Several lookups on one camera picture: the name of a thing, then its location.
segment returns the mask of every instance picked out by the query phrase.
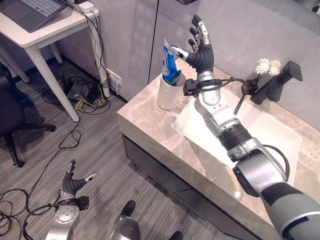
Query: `black shoe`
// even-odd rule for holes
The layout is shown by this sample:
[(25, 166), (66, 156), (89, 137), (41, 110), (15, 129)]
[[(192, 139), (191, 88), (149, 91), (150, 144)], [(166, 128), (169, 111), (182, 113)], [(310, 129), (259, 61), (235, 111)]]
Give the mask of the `black shoe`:
[(176, 231), (171, 237), (169, 240), (183, 240), (183, 235), (181, 232), (179, 231)]
[(130, 217), (131, 214), (134, 212), (135, 207), (136, 207), (135, 201), (133, 201), (133, 200), (128, 201), (121, 211), (121, 216), (122, 217)]

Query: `laptop keyboard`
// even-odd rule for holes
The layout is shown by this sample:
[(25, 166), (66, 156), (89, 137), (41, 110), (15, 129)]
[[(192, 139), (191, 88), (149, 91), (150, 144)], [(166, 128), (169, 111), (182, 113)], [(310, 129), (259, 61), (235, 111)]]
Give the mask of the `laptop keyboard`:
[(56, 12), (61, 6), (51, 0), (21, 0), (34, 10), (37, 10), (42, 15), (48, 17)]

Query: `wall outlet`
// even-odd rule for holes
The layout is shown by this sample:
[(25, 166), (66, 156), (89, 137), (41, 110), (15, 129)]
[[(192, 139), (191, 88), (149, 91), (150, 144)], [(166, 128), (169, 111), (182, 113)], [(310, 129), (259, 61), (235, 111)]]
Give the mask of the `wall outlet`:
[(118, 76), (113, 71), (109, 70), (108, 68), (106, 70), (109, 73), (110, 84), (112, 85), (116, 94), (118, 95), (119, 89), (120, 89), (120, 87), (122, 87), (122, 79), (120, 76)]

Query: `black faucet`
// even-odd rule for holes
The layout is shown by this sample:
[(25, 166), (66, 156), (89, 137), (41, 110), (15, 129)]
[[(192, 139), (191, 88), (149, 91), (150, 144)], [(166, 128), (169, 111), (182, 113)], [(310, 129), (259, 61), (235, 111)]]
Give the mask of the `black faucet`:
[(288, 61), (279, 75), (273, 76), (256, 92), (251, 94), (250, 100), (258, 105), (262, 104), (266, 98), (273, 102), (279, 101), (284, 84), (291, 78), (303, 81), (300, 65), (293, 61)]

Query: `laptop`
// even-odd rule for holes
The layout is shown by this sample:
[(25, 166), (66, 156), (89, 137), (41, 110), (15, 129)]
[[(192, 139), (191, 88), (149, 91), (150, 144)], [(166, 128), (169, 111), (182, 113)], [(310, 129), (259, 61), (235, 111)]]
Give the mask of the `laptop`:
[(0, 0), (0, 12), (32, 33), (67, 7), (67, 0)]

